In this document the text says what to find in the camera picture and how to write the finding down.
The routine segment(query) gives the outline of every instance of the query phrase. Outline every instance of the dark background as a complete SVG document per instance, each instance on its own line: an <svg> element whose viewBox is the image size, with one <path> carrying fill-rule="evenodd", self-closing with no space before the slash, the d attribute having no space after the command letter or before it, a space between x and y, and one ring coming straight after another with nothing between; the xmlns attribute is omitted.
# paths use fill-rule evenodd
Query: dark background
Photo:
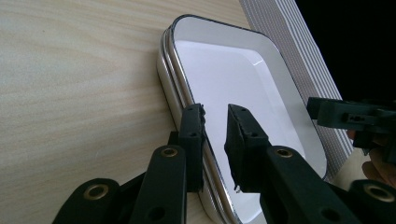
<svg viewBox="0 0 396 224"><path fill-rule="evenodd" d="M296 3L344 100L396 100L395 3Z"/></svg>

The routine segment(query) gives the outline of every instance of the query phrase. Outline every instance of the brass screw hole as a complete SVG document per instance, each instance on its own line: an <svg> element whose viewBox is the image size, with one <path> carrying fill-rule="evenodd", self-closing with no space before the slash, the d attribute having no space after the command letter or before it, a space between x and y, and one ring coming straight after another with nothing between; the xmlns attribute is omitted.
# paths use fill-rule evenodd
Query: brass screw hole
<svg viewBox="0 0 396 224"><path fill-rule="evenodd" d="M174 156L177 155L177 150L174 149L174 148L168 147L168 148L165 148L165 149L163 149L163 150L161 151L161 155L162 155L163 157L174 157Z"/></svg>
<svg viewBox="0 0 396 224"><path fill-rule="evenodd" d="M366 184L363 188L368 195L381 202L393 203L395 201L395 196L393 194L377 185Z"/></svg>
<svg viewBox="0 0 396 224"><path fill-rule="evenodd" d="M277 149L276 154L283 158L290 158L293 156L293 153L287 149Z"/></svg>
<svg viewBox="0 0 396 224"><path fill-rule="evenodd" d="M84 191L84 198L86 200L95 201L105 197L108 194L108 185L94 184L87 187Z"/></svg>

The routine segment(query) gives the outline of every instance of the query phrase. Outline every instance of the light wood surface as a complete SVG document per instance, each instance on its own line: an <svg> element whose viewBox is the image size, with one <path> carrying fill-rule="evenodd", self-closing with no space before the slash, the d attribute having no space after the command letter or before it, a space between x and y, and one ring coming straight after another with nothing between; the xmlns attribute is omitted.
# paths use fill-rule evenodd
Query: light wood surface
<svg viewBox="0 0 396 224"><path fill-rule="evenodd" d="M182 14L248 28L237 0L0 0L0 223L51 223L83 182L145 172L174 123L156 72ZM210 223L189 194L188 223Z"/></svg>

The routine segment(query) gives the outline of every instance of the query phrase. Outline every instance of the metal screw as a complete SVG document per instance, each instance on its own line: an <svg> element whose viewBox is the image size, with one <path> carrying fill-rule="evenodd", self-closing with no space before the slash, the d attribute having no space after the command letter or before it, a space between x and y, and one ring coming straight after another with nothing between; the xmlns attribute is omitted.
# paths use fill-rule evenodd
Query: metal screw
<svg viewBox="0 0 396 224"><path fill-rule="evenodd" d="M174 157L177 155L177 150L171 147L165 148L161 151L163 157Z"/></svg>
<svg viewBox="0 0 396 224"><path fill-rule="evenodd" d="M108 194L108 185L94 184L87 187L84 191L84 198L86 200L94 201L105 197Z"/></svg>

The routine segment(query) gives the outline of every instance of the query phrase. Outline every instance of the wood grain surface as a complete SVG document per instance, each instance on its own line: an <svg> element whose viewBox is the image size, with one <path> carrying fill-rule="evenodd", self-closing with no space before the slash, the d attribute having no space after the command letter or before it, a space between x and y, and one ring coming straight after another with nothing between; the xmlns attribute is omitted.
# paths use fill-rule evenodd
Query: wood grain surface
<svg viewBox="0 0 396 224"><path fill-rule="evenodd" d="M71 192L145 172L174 123L156 71L182 14L248 28L237 0L0 0L0 223L51 223ZM210 223L189 194L188 223Z"/></svg>

